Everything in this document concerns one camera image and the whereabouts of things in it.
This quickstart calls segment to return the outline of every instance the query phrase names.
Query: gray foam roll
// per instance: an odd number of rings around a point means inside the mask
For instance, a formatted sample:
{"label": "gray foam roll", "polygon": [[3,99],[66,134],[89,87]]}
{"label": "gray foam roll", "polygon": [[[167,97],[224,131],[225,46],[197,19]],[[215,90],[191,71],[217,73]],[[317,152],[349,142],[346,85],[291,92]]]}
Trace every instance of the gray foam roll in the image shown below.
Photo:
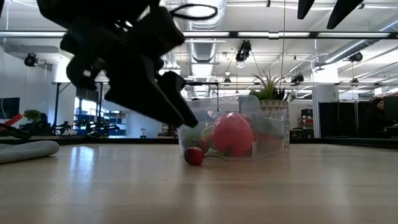
{"label": "gray foam roll", "polygon": [[0,164],[51,156],[60,150],[53,141],[37,141],[20,145],[0,144]]}

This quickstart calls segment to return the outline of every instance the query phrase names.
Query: wooden table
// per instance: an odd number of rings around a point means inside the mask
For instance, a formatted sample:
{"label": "wooden table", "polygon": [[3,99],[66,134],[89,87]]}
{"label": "wooden table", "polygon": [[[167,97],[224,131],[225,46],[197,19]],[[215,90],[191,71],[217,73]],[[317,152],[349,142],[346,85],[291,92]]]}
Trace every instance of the wooden table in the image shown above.
{"label": "wooden table", "polygon": [[291,145],[186,165],[176,145],[63,146],[0,166],[1,223],[398,223],[398,153]]}

